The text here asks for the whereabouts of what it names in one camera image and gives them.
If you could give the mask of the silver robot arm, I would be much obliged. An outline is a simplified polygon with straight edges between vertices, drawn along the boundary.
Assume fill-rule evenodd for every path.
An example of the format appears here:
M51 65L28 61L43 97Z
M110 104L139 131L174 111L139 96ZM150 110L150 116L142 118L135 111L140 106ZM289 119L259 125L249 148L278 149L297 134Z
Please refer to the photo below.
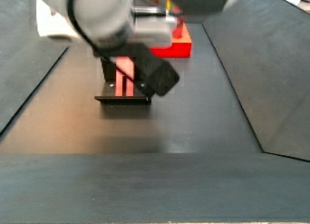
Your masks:
M177 19L167 11L136 6L134 0L42 0L62 20L46 26L38 21L43 37L70 42L86 41L107 49L127 43L148 47L173 44Z

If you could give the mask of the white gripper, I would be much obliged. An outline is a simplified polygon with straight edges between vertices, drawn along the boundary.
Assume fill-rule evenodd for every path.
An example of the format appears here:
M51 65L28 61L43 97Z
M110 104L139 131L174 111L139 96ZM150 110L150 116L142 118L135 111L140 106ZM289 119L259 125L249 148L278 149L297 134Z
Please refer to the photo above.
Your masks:
M36 0L36 27L40 37L80 42L70 20L70 0ZM123 43L169 47L177 18L158 7L135 6L134 0L75 0L74 14L91 41L103 48Z

